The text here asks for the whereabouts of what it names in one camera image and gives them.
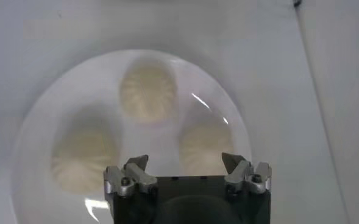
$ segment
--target white table surface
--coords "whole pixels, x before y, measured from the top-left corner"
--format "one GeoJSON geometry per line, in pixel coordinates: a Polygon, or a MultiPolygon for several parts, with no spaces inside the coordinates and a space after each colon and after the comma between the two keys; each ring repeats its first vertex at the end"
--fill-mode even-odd
{"type": "Polygon", "coordinates": [[[35,99],[127,48],[180,56],[227,90],[254,160],[273,168],[271,223],[346,223],[290,0],[0,0],[0,223],[16,223],[11,155],[35,99]]]}

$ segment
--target white backdrop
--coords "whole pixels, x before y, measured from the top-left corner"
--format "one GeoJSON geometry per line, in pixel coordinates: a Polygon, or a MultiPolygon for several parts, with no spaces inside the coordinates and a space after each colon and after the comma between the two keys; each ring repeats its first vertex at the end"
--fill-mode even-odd
{"type": "Polygon", "coordinates": [[[227,90],[273,168],[272,223],[346,222],[290,0],[0,0],[0,223],[14,223],[10,155],[35,99],[126,48],[178,55],[227,90]]]}
{"type": "Polygon", "coordinates": [[[359,224],[359,0],[304,0],[299,19],[347,213],[359,224]]]}

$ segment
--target screw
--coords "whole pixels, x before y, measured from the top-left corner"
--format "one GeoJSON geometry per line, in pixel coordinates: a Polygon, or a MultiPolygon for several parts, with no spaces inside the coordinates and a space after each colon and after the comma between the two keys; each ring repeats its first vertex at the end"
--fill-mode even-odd
{"type": "Polygon", "coordinates": [[[254,183],[261,183],[262,182],[262,177],[259,174],[254,174],[254,176],[252,176],[251,181],[254,183]]]}
{"type": "Polygon", "coordinates": [[[130,179],[129,179],[129,177],[123,177],[122,179],[121,179],[121,185],[122,186],[128,186],[130,184],[130,179]]]}

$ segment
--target dumpling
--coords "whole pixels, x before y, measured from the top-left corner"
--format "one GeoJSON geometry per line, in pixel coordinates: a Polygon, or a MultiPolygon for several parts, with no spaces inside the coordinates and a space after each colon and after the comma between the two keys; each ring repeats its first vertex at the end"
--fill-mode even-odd
{"type": "Polygon", "coordinates": [[[64,191],[88,194],[100,190],[103,171],[116,159],[114,143],[103,132],[76,131],[54,149],[51,173],[64,191]]]}
{"type": "Polygon", "coordinates": [[[175,80],[158,63],[143,63],[125,74],[120,86],[124,111],[139,122],[157,122],[167,118],[174,108],[175,80]]]}
{"type": "Polygon", "coordinates": [[[180,154],[187,175],[226,175],[222,152],[233,152],[227,125],[199,125],[186,131],[181,140],[180,154]]]}

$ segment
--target round plate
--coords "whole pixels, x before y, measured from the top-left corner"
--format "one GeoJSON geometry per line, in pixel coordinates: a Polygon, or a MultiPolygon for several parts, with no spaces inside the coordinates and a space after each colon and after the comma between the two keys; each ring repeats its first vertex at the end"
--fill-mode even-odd
{"type": "Polygon", "coordinates": [[[59,78],[36,102],[16,142],[12,175],[13,205],[19,223],[111,223],[103,189],[90,195],[62,191],[53,182],[50,160],[54,144],[78,118],[97,116],[114,133],[118,164],[148,154],[146,172],[155,176],[185,175],[179,155],[184,129],[206,117],[229,125],[235,153],[251,160],[241,116],[221,86],[198,66],[150,50],[117,51],[92,58],[59,78]],[[157,124],[140,124],[124,114],[119,84],[141,57],[154,57],[172,69],[177,84],[175,113],[157,124]]]}

